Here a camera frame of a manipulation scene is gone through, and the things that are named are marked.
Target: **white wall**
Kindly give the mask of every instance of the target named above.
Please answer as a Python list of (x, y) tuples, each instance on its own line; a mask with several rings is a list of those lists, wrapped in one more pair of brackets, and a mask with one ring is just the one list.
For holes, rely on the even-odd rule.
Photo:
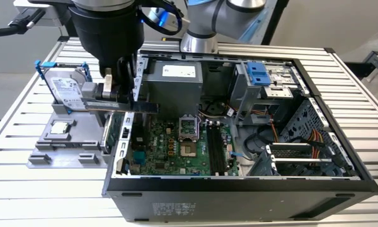
[(378, 0), (291, 0), (272, 45), (332, 47), (343, 55), (378, 32)]

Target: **blue tab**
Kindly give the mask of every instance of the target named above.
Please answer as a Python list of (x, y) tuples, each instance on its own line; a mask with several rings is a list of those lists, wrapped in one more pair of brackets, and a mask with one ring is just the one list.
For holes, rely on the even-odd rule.
[(40, 68), (40, 62), (42, 62), (40, 60), (36, 60), (36, 71), (39, 73), (40, 78), (44, 80), (46, 75), (44, 75), (43, 69)]
[(244, 157), (244, 155), (241, 153), (237, 153), (237, 152), (233, 152), (233, 151), (231, 151), (229, 154), (235, 155), (235, 156), (239, 156), (239, 157)]
[(55, 68), (58, 66), (58, 63), (52, 61), (46, 61), (42, 66), (44, 68)]
[(82, 67), (86, 70), (86, 80), (87, 80), (87, 82), (92, 82), (94, 78), (91, 76), (90, 66), (88, 66), (87, 62), (83, 63)]
[(261, 62), (248, 62), (247, 65), (252, 84), (257, 86), (269, 86), (271, 77), (265, 65)]

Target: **gray floor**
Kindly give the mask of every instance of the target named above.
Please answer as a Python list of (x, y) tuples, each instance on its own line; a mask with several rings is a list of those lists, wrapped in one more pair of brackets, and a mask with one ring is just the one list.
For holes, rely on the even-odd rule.
[(23, 91), (32, 74), (0, 73), (0, 119)]

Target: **green circuit board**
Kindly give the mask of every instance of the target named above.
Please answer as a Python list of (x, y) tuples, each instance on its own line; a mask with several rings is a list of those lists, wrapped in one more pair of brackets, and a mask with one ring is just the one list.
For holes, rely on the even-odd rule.
[[(236, 158), (231, 158), (227, 152), (227, 146), (233, 148), (233, 141), (228, 139), (229, 127), (221, 127), (220, 131), (227, 142), (224, 145), (227, 175), (235, 176), (239, 175)], [(200, 139), (195, 143), (179, 141), (179, 121), (152, 122), (149, 133), (145, 164), (140, 169), (133, 170), (133, 174), (211, 176), (208, 133), (204, 124), (200, 124)]]

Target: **sheet metal panel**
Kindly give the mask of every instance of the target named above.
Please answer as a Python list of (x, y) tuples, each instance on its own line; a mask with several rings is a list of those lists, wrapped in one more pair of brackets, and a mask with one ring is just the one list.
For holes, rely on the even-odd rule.
[[(66, 63), (87, 61), (91, 63), (95, 81), (102, 81), (98, 61), (84, 51), (79, 39), (72, 38), (67, 44), (58, 45), (63, 45), (63, 51), (55, 50), (48, 60), (56, 59), (58, 62)], [(179, 43), (147, 42), (143, 48), (179, 51)], [(325, 103), (378, 183), (378, 108), (369, 100), (367, 91), (356, 86), (349, 73), (333, 56), (323, 48), (241, 44), (220, 44), (220, 51), (221, 54), (231, 55), (247, 54), (301, 59), (311, 77), (319, 84), (319, 90), (327, 99)], [(124, 224), (126, 221), (111, 199), (102, 196), (104, 169), (39, 170), (24, 166), (50, 120), (52, 113), (50, 103), (54, 100), (46, 83), (38, 75), (28, 86), (7, 114), (7, 119), (0, 123), (0, 226), (11, 226), (15, 223), (28, 226)], [(378, 226), (378, 196), (320, 222), (209, 223), (207, 225), (344, 227), (352, 223), (356, 227)], [(180, 223), (180, 226), (205, 226), (205, 224)]]

